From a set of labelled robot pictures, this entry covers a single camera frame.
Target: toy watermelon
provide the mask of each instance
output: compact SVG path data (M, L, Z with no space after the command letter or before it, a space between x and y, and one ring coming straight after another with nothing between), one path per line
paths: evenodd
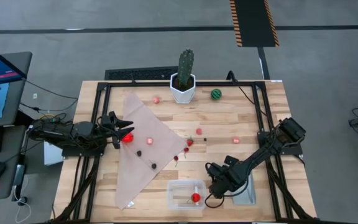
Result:
M213 100L219 100L222 97L222 91L220 89L214 89L211 91L211 98Z

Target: hexagonal white pot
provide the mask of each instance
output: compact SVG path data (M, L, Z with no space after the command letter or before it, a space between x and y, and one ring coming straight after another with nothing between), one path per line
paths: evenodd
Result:
M188 89L186 91L180 91L172 86L173 78L175 78L175 76L177 76L177 75L178 75L177 73L171 75L170 88L171 88L172 96L177 103L190 103L190 101L191 101L191 99L193 99L195 91L196 91L196 76L191 74L191 76L193 77L193 80L194 80L193 87L191 87L190 89Z

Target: clear plastic container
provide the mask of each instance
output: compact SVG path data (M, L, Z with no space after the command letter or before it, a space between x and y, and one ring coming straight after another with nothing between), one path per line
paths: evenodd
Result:
M199 194L200 200L193 202L191 196ZM202 180L170 180L167 186L169 209L202 210L205 208L206 187Z

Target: wooden tabletop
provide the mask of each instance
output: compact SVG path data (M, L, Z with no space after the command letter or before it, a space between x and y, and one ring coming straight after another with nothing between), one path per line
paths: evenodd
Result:
M96 94L97 81L82 84L74 122L90 121ZM279 119L289 117L287 97L282 82L266 81L267 94L275 125ZM256 205L234 205L226 199L222 207L199 210L169 210L167 206L167 183L175 179L201 179L211 184L204 165L206 162L223 164L227 155L240 160L246 159L259 148L256 133L259 130L255 106L252 105L238 87L219 87L222 98L212 101L211 90L216 87L197 87L196 95L188 105L178 105L168 87L117 87L111 89L108 111L114 110L122 117L124 97L136 93L156 117L163 121L179 136L195 140L190 151L179 154L179 161L171 161L153 181L133 200L135 205L120 210L115 205L119 150L108 145L99 166L96 192L94 196L91 222L246 222L274 221L274 212L265 164L256 167L252 173L256 191ZM250 87L242 87L252 99ZM101 96L99 114L103 105ZM154 96L161 97L158 105L153 104ZM198 136L196 128L203 134ZM240 137L240 144L233 144L234 136ZM66 159L55 198L55 211L60 214L71 200L77 157ZM311 216L316 216L303 164L293 156L282 156L283 168L289 191L298 203ZM81 215L85 215L85 193L81 204ZM278 190L282 216L285 216L283 200ZM218 202L212 199L210 204Z

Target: gray floor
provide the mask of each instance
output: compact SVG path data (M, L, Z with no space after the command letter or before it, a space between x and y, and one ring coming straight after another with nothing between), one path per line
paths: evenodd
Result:
M222 0L1 1L0 29L231 25L229 3ZM358 25L358 1L269 4L276 26ZM280 47L265 49L268 68L272 79L283 80L293 117L307 130L303 149L318 216L358 223L358 135L347 124L358 106L358 30L277 33ZM30 81L71 96L83 80L102 80L105 69L175 65L186 47L195 51L198 78L224 78L228 70L238 78L262 78L257 50L236 47L232 32L0 34L0 53L34 54ZM70 104L30 85L22 101L46 109ZM24 190L32 206L24 223L49 218L60 166L35 173ZM0 223L14 223L17 206L9 198L0 200L0 210Z

